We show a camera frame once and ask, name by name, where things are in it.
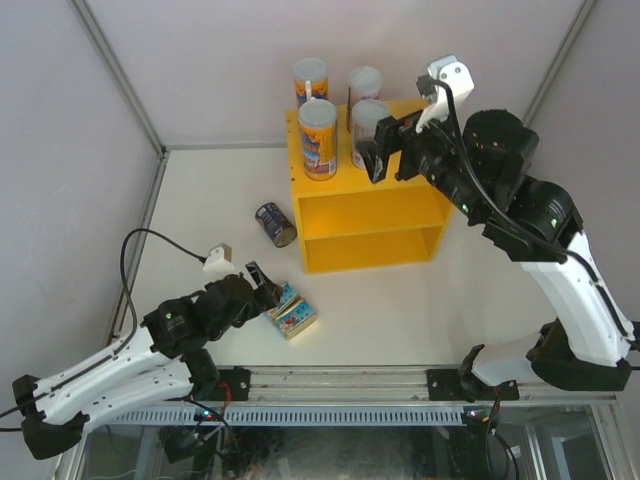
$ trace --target wire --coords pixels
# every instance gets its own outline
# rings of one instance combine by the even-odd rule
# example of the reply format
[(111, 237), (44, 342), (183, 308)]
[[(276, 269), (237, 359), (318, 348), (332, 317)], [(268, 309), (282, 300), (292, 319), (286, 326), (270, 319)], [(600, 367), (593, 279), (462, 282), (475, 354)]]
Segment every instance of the wire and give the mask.
[(107, 437), (109, 438), (109, 445), (111, 445), (111, 450), (113, 450), (117, 454), (121, 454), (122, 452), (116, 448), (116, 442), (113, 439), (113, 432), (111, 431), (111, 427), (109, 425), (104, 426), (107, 431)]
[(491, 456), (489, 455), (489, 438), (491, 437), (491, 423), (493, 422), (493, 417), (496, 413), (498, 413), (498, 409), (500, 408), (500, 392), (496, 390), (496, 400), (493, 402), (493, 406), (491, 407), (491, 412), (489, 413), (489, 417), (486, 418), (487, 421), (487, 429), (484, 435), (484, 459), (487, 463), (487, 469), (493, 478), (496, 478), (496, 475), (493, 471), (493, 464), (491, 463)]
[(493, 212), (500, 218), (500, 220), (502, 220), (502, 222), (507, 226), (509, 226), (512, 230), (515, 230), (516, 232), (525, 236), (528, 240), (538, 245), (539, 247), (545, 248), (546, 250), (553, 252), (555, 254), (561, 255), (563, 257), (572, 257), (580, 265), (582, 265), (582, 267), (585, 269), (585, 271), (591, 278), (591, 281), (595, 284), (596, 290), (598, 291), (598, 293), (600, 294), (600, 297), (605, 303), (607, 310), (609, 310), (609, 314), (611, 315), (614, 323), (616, 324), (616, 327), (618, 328), (618, 331), (620, 332), (620, 334), (624, 336), (627, 339), (627, 341), (634, 347), (636, 348), (640, 347), (640, 344), (638, 344), (638, 342), (629, 340), (628, 338), (629, 333), (622, 326), (622, 322), (620, 321), (618, 312), (616, 312), (616, 309), (613, 306), (613, 302), (609, 298), (609, 295), (607, 295), (606, 290), (601, 285), (598, 285), (600, 282), (600, 279), (598, 278), (598, 275), (596, 274), (595, 269), (591, 266), (589, 262), (587, 262), (579, 253), (563, 247), (559, 247), (557, 245), (553, 245), (552, 243), (549, 243), (545, 239), (540, 238), (534, 235), (533, 233), (529, 232), (520, 224), (512, 220), (506, 213), (500, 210), (500, 208), (494, 203), (494, 201), (491, 199), (489, 194), (487, 194), (486, 190), (480, 183), (480, 180), (478, 180), (478, 177), (473, 171), (473, 166), (471, 165), (471, 162), (469, 160), (469, 155), (467, 154), (467, 149), (464, 145), (464, 140), (462, 138), (462, 132), (460, 131), (460, 122), (458, 121), (458, 112), (456, 110), (456, 103), (453, 98), (453, 90), (451, 90), (451, 87), (449, 86), (448, 83), (443, 82), (442, 80), (432, 78), (431, 82), (434, 85), (438, 85), (439, 87), (442, 87), (445, 90), (445, 93), (447, 95), (447, 105), (449, 107), (449, 114), (451, 115), (451, 120), (453, 123), (453, 133), (454, 133), (456, 144), (458, 147), (458, 154), (460, 156), (462, 165), (469, 179), (473, 183), (474, 187), (476, 188), (476, 190), (478, 191), (482, 199), (491, 208), (491, 210), (493, 210)]
[(520, 468), (518, 467), (518, 461), (516, 460), (516, 456), (513, 454), (513, 450), (511, 450), (507, 441), (498, 432), (494, 432), (493, 436), (496, 437), (498, 442), (500, 442), (500, 445), (504, 448), (508, 458), (511, 459), (511, 463), (513, 463), (513, 470), (515, 472), (515, 480), (520, 480)]
[(129, 240), (137, 233), (150, 233), (152, 235), (155, 235), (158, 238), (161, 238), (162, 240), (164, 240), (165, 242), (167, 242), (168, 244), (174, 246), (175, 248), (177, 248), (178, 250), (180, 250), (181, 252), (195, 258), (196, 260), (200, 261), (200, 263), (205, 263), (207, 261), (206, 257), (202, 257), (200, 255), (197, 255), (195, 253), (193, 253), (190, 250), (187, 250), (186, 248), (184, 248), (182, 245), (174, 242), (173, 240), (171, 240), (169, 237), (156, 232), (155, 230), (151, 230), (150, 228), (135, 228), (133, 230), (131, 230), (126, 237), (124, 237), (124, 240), (122, 241), (122, 247), (120, 248), (120, 281), (122, 282), (122, 290), (124, 292), (124, 296), (125, 299), (127, 300), (127, 306), (129, 307), (129, 310), (131, 310), (131, 318), (132, 318), (132, 325), (131, 325), (131, 332), (129, 332), (129, 335), (127, 336), (127, 338), (125, 339), (125, 341), (114, 350), (114, 354), (118, 354), (120, 353), (122, 350), (124, 350), (124, 348), (129, 344), (129, 342), (131, 342), (131, 339), (133, 338), (133, 336), (135, 335), (137, 329), (138, 329), (138, 315), (136, 313), (136, 309), (133, 306), (133, 300), (131, 299), (131, 289), (128, 285), (127, 282), (127, 276), (125, 273), (125, 257), (126, 257), (126, 252), (127, 252), (127, 244), (129, 243)]
[(203, 410), (210, 411), (210, 412), (214, 413), (216, 415), (216, 417), (218, 417), (218, 420), (220, 420), (220, 422), (224, 425), (225, 429), (227, 430), (227, 434), (229, 435), (229, 438), (233, 442), (233, 446), (236, 449), (236, 454), (238, 455), (238, 459), (240, 460), (240, 465), (242, 465), (242, 452), (240, 451), (240, 445), (238, 445), (238, 440), (236, 440), (236, 437), (233, 434), (233, 431), (231, 430), (231, 425), (229, 425), (229, 423), (224, 419), (224, 417), (222, 415), (220, 415), (219, 413), (217, 413), (215, 410), (212, 410), (212, 409), (204, 406), (203, 404), (201, 404), (200, 402), (197, 402), (196, 400), (194, 400), (191, 397), (184, 397), (183, 400), (185, 402), (189, 402), (189, 403), (195, 405), (196, 407), (200, 407)]
[[(22, 410), (23, 408), (26, 408), (29, 405), (32, 405), (32, 404), (36, 403), (38, 400), (40, 400), (41, 398), (46, 397), (47, 395), (48, 395), (48, 393), (41, 393), (37, 397), (34, 397), (34, 398), (30, 399), (30, 400), (27, 400), (26, 402), (22, 402), (20, 405), (16, 405), (13, 408), (5, 410), (4, 412), (0, 413), (0, 418), (4, 418), (7, 415), (11, 415), (12, 413), (17, 412), (18, 410)], [(18, 427), (0, 428), (0, 433), (13, 433), (13, 432), (21, 432), (21, 431), (22, 431), (22, 428), (18, 428)]]
[(227, 384), (227, 382), (224, 382), (224, 381), (220, 381), (218, 385), (220, 385), (221, 387), (227, 390), (227, 396), (224, 400), (224, 407), (222, 407), (222, 413), (224, 414), (224, 412), (227, 411), (227, 408), (229, 408), (229, 404), (231, 403), (231, 400), (232, 400), (231, 389), (229, 388), (229, 385)]

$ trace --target black cable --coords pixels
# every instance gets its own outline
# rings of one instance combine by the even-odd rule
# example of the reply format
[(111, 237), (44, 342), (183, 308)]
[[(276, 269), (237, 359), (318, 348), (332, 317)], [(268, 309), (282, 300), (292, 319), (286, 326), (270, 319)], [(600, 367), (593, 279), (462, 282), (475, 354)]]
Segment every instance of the black cable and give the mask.
[[(476, 188), (476, 190), (478, 191), (482, 199), (485, 201), (485, 203), (500, 218), (500, 220), (502, 220), (502, 222), (505, 225), (510, 227), (512, 230), (515, 230), (516, 232), (520, 233), (521, 235), (524, 235), (532, 243), (535, 243), (539, 247), (545, 248), (548, 251), (556, 253), (558, 255), (561, 255), (564, 257), (567, 257), (567, 256), (572, 257), (580, 265), (582, 265), (582, 267), (585, 269), (585, 271), (591, 278), (591, 281), (594, 284), (596, 284), (596, 290), (600, 294), (600, 297), (602, 297), (603, 302), (605, 303), (607, 309), (609, 310), (609, 314), (613, 318), (613, 321), (616, 324), (618, 331), (622, 336), (624, 336), (628, 340), (629, 333), (622, 326), (622, 322), (618, 317), (618, 312), (616, 312), (616, 309), (613, 306), (613, 302), (607, 295), (607, 292), (605, 291), (604, 288), (598, 285), (599, 278), (598, 278), (598, 275), (596, 274), (595, 269), (591, 266), (591, 264), (587, 260), (585, 260), (580, 254), (572, 250), (568, 250), (566, 248), (553, 245), (552, 243), (547, 242), (545, 239), (537, 237), (533, 233), (529, 232), (520, 224), (512, 220), (506, 213), (500, 210), (500, 208), (494, 203), (494, 201), (491, 199), (489, 194), (486, 192), (486, 190), (480, 183), (480, 180), (478, 180), (478, 177), (476, 176), (475, 172), (473, 171), (473, 166), (471, 165), (471, 161), (469, 160), (469, 155), (467, 154), (467, 149), (464, 145), (464, 140), (462, 138), (462, 132), (460, 131), (460, 122), (458, 121), (456, 103), (453, 98), (453, 91), (451, 90), (451, 87), (449, 86), (448, 83), (443, 82), (442, 80), (437, 80), (435, 78), (431, 79), (431, 83), (433, 83), (434, 85), (438, 85), (439, 87), (442, 87), (445, 90), (445, 93), (447, 95), (447, 105), (449, 107), (449, 114), (451, 115), (451, 120), (453, 123), (453, 133), (454, 133), (456, 144), (458, 147), (458, 154), (460, 156), (460, 160), (462, 161), (462, 166), (464, 167), (467, 173), (467, 176), (473, 183), (473, 186)], [(634, 342), (630, 340), (628, 341), (634, 347), (640, 346), (638, 345), (638, 342)]]
[[(502, 445), (502, 448), (504, 448), (506, 455), (511, 459), (511, 463), (513, 464), (513, 471), (515, 472), (515, 480), (520, 480), (520, 468), (518, 467), (518, 461), (516, 460), (516, 456), (513, 454), (513, 450), (511, 450), (511, 447), (509, 446), (507, 441), (498, 432), (494, 432), (493, 436), (496, 437), (498, 442), (500, 442), (500, 445)], [(504, 477), (505, 480), (508, 476), (508, 473), (509, 471), (507, 470), (507, 474)]]
[[(193, 431), (194, 433), (196, 432), (196, 430), (198, 429), (198, 427), (200, 426), (200, 424), (202, 422), (204, 422), (204, 416), (202, 418), (202, 420), (200, 420), (196, 426), (194, 427)], [(201, 433), (197, 434), (197, 438), (198, 440), (200, 440), (200, 442), (202, 442), (202, 445), (199, 447), (200, 451), (198, 453), (195, 454), (194, 458), (193, 458), (193, 471), (191, 472), (191, 480), (199, 480), (200, 479), (200, 475), (202, 473), (205, 473), (207, 471), (209, 471), (211, 469), (211, 467), (213, 466), (213, 462), (215, 461), (215, 457), (216, 455), (224, 462), (227, 463), (231, 463), (231, 460), (229, 459), (229, 457), (227, 457), (225, 454), (223, 454), (222, 452), (220, 452), (217, 448), (215, 447), (211, 447), (209, 445), (209, 442), (214, 442), (217, 441), (217, 435), (216, 437), (210, 437), (208, 439), (205, 438), (205, 436)], [(209, 462), (201, 469), (196, 469), (195, 466), (198, 462), (198, 460), (200, 459), (200, 455), (201, 454), (209, 454), (212, 453), (213, 455), (211, 456), (211, 459), (209, 460)]]
[(242, 452), (240, 451), (240, 445), (238, 445), (238, 441), (236, 440), (236, 437), (233, 434), (233, 431), (231, 429), (231, 425), (229, 425), (229, 423), (224, 419), (224, 417), (222, 415), (220, 415), (218, 412), (216, 412), (214, 409), (204, 406), (203, 404), (201, 404), (200, 402), (197, 402), (196, 400), (194, 400), (191, 397), (184, 397), (183, 400), (185, 402), (189, 402), (189, 403), (195, 405), (196, 407), (200, 407), (203, 410), (211, 412), (217, 417), (217, 419), (220, 421), (220, 423), (222, 423), (224, 425), (224, 428), (226, 429), (227, 434), (229, 435), (229, 438), (231, 438), (231, 441), (233, 442), (233, 446), (236, 449), (236, 454), (238, 455), (238, 459), (240, 460), (240, 465), (242, 466), (243, 462), (242, 462)]
[[(17, 412), (18, 410), (22, 410), (23, 408), (26, 408), (29, 405), (33, 405), (38, 400), (46, 397), (47, 395), (48, 393), (41, 393), (40, 395), (32, 398), (31, 400), (27, 400), (26, 402), (22, 402), (20, 405), (16, 405), (15, 407), (5, 410), (4, 412), (0, 413), (0, 418), (4, 418), (7, 415), (11, 415), (12, 413)], [(21, 432), (21, 431), (22, 431), (22, 428), (18, 428), (18, 427), (0, 428), (0, 433), (13, 433), (13, 432)]]
[(489, 412), (489, 419), (487, 420), (487, 429), (485, 430), (485, 434), (484, 434), (484, 459), (485, 459), (485, 462), (487, 463), (487, 470), (489, 470), (489, 473), (494, 479), (496, 478), (496, 475), (493, 471), (493, 464), (491, 463), (491, 455), (489, 455), (489, 438), (491, 437), (491, 423), (493, 422), (493, 417), (495, 416), (495, 414), (498, 413), (499, 407), (500, 407), (500, 394), (496, 393), (496, 400), (493, 402), (493, 406), (491, 407), (491, 411)]
[(116, 442), (113, 440), (113, 432), (111, 431), (111, 427), (109, 425), (105, 425), (104, 428), (107, 431), (107, 436), (109, 438), (109, 445), (111, 445), (111, 450), (113, 450), (114, 453), (121, 454), (122, 452), (116, 448)]
[(136, 233), (142, 233), (142, 232), (150, 233), (152, 235), (155, 235), (158, 238), (161, 238), (168, 244), (173, 245), (175, 248), (177, 248), (181, 252), (186, 253), (187, 255), (195, 258), (196, 260), (199, 260), (200, 263), (204, 264), (207, 261), (206, 257), (202, 257), (200, 255), (193, 253), (190, 250), (187, 250), (182, 245), (171, 240), (169, 237), (161, 233), (158, 233), (155, 230), (151, 230), (150, 228), (143, 228), (143, 227), (135, 228), (131, 230), (126, 237), (124, 237), (124, 240), (122, 241), (122, 247), (120, 248), (120, 281), (122, 282), (122, 290), (124, 292), (125, 299), (127, 300), (127, 306), (129, 307), (129, 310), (131, 310), (132, 326), (131, 326), (131, 332), (129, 332), (129, 335), (127, 336), (127, 338), (124, 340), (124, 342), (122, 342), (122, 344), (118, 348), (114, 350), (113, 353), (116, 355), (126, 348), (126, 346), (129, 344), (129, 342), (131, 342), (131, 339), (133, 338), (133, 336), (135, 335), (138, 329), (138, 315), (136, 314), (136, 309), (133, 306), (133, 300), (131, 299), (131, 289), (129, 288), (129, 285), (127, 283), (127, 276), (125, 273), (124, 263), (125, 263), (125, 256), (127, 252), (127, 244), (129, 243), (129, 240)]

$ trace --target tin can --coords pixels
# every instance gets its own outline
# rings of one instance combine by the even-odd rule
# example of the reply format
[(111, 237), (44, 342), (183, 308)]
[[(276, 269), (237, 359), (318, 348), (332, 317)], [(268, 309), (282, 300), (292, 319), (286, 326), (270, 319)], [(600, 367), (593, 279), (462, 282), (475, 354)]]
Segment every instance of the tin can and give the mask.
[(307, 101), (307, 82), (311, 86), (311, 96), (326, 100), (329, 95), (329, 69), (319, 58), (303, 58), (293, 66), (298, 108)]
[(351, 133), (351, 161), (361, 170), (365, 170), (362, 155), (356, 149), (356, 142), (373, 140), (378, 122), (391, 115), (389, 106), (380, 100), (360, 100), (353, 107)]
[(379, 100), (382, 89), (382, 73), (373, 67), (357, 67), (349, 73), (349, 97), (347, 100), (347, 129), (351, 131), (351, 110), (360, 100)]
[(256, 221), (262, 225), (273, 244), (278, 248), (286, 247), (298, 236), (296, 227), (273, 202), (265, 203), (258, 209)]
[(327, 100), (313, 99), (298, 110), (304, 171), (312, 180), (329, 180), (336, 174), (338, 109)]

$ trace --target white table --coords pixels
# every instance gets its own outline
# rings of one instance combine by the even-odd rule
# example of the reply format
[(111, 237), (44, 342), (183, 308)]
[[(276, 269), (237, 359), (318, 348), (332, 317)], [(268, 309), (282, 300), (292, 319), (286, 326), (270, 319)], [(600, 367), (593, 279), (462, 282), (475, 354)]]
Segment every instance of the white table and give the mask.
[[(533, 279), (462, 215), (431, 263), (305, 275), (297, 241), (275, 248), (254, 220), (268, 201), (293, 219), (286, 149), (171, 152), (151, 228), (203, 255), (225, 242), (236, 267), (256, 260), (318, 311), (291, 341), (264, 317), (230, 329), (209, 344), (218, 365), (456, 364), (478, 343), (513, 340), (555, 319)], [(205, 283), (198, 262), (149, 237), (133, 291), (138, 315)]]

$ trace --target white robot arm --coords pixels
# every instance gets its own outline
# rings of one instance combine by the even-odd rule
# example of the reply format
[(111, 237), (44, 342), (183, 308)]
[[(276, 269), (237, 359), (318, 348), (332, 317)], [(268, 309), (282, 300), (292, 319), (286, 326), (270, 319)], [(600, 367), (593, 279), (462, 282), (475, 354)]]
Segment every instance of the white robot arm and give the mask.
[(211, 281), (203, 291), (161, 303), (126, 338), (64, 372), (42, 379), (25, 375), (13, 383), (24, 415), (22, 433), (36, 459), (66, 451), (82, 435), (137, 407), (211, 398), (220, 373), (203, 347), (275, 307), (282, 289), (251, 262), (246, 268), (254, 289), (236, 273), (226, 245), (203, 261)]
[(416, 85), (429, 105), (381, 120), (374, 140), (357, 144), (369, 178), (385, 178), (390, 154), (401, 151), (396, 179), (423, 175), (469, 225), (484, 224), (483, 236), (533, 276), (558, 315), (529, 338), (474, 347), (459, 369), (468, 396), (536, 377), (565, 390), (622, 390), (638, 327), (611, 298), (569, 194), (527, 174), (537, 134), (506, 110), (473, 114), (462, 133), (456, 108), (474, 85), (453, 55)]

